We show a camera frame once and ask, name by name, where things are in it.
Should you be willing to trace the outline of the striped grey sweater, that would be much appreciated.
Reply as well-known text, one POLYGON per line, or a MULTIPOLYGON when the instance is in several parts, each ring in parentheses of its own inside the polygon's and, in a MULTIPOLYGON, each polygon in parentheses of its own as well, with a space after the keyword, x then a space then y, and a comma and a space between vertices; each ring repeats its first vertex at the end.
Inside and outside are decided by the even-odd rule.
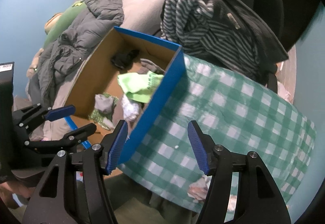
POLYGON ((221 63, 257 80, 261 75, 253 38, 232 22, 213 20, 213 15, 211 0, 166 0, 161 36, 180 44, 188 55, 221 63))

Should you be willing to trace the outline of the green plush toy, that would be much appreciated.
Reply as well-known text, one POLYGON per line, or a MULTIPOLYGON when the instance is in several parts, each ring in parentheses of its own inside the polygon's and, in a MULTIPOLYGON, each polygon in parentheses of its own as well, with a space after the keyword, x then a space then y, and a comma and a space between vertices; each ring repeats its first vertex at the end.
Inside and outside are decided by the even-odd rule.
POLYGON ((56 40, 85 8, 85 3, 82 0, 78 0, 75 1, 65 12, 53 15, 45 24, 45 33, 47 36, 43 48, 45 49, 48 44, 56 40))

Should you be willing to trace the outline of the light green sock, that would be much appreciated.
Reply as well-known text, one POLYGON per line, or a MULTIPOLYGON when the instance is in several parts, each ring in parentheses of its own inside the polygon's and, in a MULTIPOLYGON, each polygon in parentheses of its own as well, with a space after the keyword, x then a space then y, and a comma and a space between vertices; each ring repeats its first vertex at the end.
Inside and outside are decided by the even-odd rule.
POLYGON ((119 74, 117 81, 123 93, 130 99, 147 104, 160 85, 164 75, 148 71, 146 74, 129 72, 119 74))

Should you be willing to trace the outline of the blue cardboard box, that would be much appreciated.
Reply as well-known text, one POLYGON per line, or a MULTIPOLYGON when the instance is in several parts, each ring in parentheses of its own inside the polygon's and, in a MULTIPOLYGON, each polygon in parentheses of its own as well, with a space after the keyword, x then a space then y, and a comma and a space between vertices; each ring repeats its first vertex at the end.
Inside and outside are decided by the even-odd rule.
POLYGON ((90 115, 95 96, 103 92, 145 105, 122 149, 122 164, 138 149, 184 72, 181 45, 115 27, 82 63, 65 103, 75 106, 77 117, 90 115))

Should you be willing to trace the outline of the white patterned cloth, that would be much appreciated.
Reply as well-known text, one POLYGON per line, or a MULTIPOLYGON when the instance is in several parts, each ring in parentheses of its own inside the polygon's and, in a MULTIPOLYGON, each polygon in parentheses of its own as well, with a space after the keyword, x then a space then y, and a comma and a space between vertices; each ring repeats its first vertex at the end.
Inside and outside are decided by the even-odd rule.
MULTIPOLYGON (((199 180, 189 185, 187 189, 187 195, 194 199, 194 202, 205 202, 208 189, 211 183, 211 176, 202 176, 199 180)), ((235 211, 237 202, 236 195, 230 195, 227 209, 229 211, 235 211)))

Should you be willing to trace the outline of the black office chair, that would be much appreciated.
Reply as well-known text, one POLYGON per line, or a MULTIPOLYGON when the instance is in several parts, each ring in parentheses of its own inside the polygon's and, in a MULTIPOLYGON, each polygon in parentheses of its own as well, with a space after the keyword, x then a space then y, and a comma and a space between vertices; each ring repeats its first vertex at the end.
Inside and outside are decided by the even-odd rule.
MULTIPOLYGON (((253 11, 266 23, 277 38, 281 37, 284 26, 284 7, 282 0, 254 0, 253 11)), ((265 53, 263 47, 257 46, 259 58, 259 83, 265 85, 269 90, 278 93, 278 81, 275 73, 277 64, 288 59, 284 49, 279 50, 276 62, 273 63, 265 53)))

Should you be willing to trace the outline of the green checkered plastic tablecloth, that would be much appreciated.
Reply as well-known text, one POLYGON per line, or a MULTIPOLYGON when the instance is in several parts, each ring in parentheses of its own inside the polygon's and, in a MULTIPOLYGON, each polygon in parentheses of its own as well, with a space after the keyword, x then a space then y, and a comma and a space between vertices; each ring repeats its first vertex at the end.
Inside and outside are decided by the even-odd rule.
POLYGON ((203 133, 228 150, 255 151, 285 201, 298 189, 315 145, 315 124, 268 88, 195 57, 160 115, 121 171, 156 195, 200 212, 188 187, 202 177, 187 136, 197 121, 203 133))

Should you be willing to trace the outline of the grey puffer jacket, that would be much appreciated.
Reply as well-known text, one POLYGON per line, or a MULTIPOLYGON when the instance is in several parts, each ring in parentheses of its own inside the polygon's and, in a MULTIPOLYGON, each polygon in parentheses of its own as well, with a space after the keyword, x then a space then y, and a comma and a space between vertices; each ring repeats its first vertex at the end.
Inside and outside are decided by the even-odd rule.
POLYGON ((85 8, 71 25, 41 53, 36 72, 29 80, 28 95, 33 104, 54 104, 59 86, 115 26, 124 21, 122 0, 84 0, 85 8))

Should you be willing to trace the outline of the white sock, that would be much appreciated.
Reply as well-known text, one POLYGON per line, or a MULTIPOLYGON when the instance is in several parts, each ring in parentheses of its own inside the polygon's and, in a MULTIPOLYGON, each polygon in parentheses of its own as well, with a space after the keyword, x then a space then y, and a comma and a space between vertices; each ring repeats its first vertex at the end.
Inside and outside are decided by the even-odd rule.
POLYGON ((123 95, 121 100, 123 118, 126 121, 133 122, 141 113, 142 106, 140 103, 123 95))

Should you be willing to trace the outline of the black sock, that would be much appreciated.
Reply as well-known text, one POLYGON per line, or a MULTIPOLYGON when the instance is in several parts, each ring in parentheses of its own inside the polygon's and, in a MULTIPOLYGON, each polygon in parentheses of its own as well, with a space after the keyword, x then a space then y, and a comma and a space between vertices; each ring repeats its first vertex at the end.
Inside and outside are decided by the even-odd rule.
POLYGON ((133 60, 139 55, 138 49, 133 49, 127 53, 116 53, 111 59, 111 63, 120 70, 124 70, 133 63, 133 60))

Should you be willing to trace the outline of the grey sock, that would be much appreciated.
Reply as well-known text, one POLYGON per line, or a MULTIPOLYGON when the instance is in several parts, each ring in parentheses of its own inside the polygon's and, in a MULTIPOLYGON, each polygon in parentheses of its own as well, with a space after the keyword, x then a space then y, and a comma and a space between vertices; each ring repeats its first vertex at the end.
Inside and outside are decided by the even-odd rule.
POLYGON ((95 95, 95 106, 94 108, 103 114, 110 114, 114 105, 114 98, 112 96, 106 97, 103 94, 95 95))

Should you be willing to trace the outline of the green glitter sponge cloth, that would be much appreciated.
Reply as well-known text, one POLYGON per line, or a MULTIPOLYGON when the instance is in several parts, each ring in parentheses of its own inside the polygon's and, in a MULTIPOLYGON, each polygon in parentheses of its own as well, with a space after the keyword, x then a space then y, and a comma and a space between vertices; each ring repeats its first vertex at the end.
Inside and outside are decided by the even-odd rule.
MULTIPOLYGON (((103 95, 105 95, 106 97, 112 96, 108 93, 103 93, 103 95)), ((95 123, 97 123, 98 125, 100 125, 102 128, 106 130, 112 130, 115 128, 112 122, 112 115, 114 113, 114 109, 116 107, 118 99, 114 96, 112 97, 114 98, 114 105, 113 105, 112 112, 110 114, 103 114, 102 112, 94 108, 91 114, 89 115, 89 120, 94 121, 95 123)))

